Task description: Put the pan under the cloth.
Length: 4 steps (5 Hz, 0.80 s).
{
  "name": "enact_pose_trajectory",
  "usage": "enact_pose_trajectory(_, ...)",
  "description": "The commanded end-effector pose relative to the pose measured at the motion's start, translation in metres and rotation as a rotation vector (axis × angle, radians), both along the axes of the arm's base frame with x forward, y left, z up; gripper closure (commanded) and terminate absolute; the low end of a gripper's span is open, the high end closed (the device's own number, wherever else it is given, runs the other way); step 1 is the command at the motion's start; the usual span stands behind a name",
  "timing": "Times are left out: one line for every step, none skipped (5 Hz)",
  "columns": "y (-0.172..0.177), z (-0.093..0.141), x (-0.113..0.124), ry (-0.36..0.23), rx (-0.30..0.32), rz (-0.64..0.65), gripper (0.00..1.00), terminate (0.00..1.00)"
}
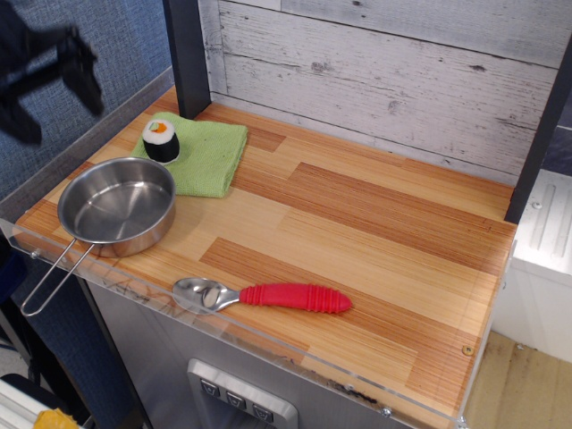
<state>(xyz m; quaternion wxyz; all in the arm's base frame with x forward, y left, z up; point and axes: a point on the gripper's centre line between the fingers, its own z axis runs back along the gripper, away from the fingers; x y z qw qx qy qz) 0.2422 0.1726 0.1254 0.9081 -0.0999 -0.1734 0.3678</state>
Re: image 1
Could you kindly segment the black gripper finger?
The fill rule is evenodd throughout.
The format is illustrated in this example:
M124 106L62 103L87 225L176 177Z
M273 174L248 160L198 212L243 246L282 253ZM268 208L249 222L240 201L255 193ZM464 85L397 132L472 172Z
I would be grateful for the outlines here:
M94 73L97 55L76 27L65 30L63 40L57 44L57 60L65 86L92 114L102 114L105 109L102 90Z
M19 104L17 99L1 98L1 131L23 144L40 144L40 125Z

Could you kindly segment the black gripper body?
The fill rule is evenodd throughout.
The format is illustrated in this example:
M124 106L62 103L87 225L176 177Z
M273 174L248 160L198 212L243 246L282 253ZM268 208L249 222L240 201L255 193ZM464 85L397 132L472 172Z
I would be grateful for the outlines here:
M51 48L56 60L31 74L26 67ZM18 97L61 79L73 88L79 66L79 31L74 26L33 30L7 1L1 3L1 102Z

